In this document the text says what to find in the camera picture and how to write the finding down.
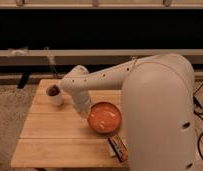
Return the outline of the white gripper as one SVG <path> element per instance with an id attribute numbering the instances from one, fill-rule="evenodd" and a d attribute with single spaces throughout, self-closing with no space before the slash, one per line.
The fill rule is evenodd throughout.
<path id="1" fill-rule="evenodd" d="M 73 106 L 82 118 L 86 118 L 91 109 L 91 97 L 87 90 L 75 91 L 71 94 Z"/>

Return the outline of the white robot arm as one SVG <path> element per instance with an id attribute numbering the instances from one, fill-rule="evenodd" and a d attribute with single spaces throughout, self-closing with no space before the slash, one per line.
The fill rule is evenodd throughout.
<path id="1" fill-rule="evenodd" d="M 194 171 L 196 136 L 191 63 L 155 55 L 60 81 L 81 108 L 87 90 L 119 89 L 130 171 Z"/>

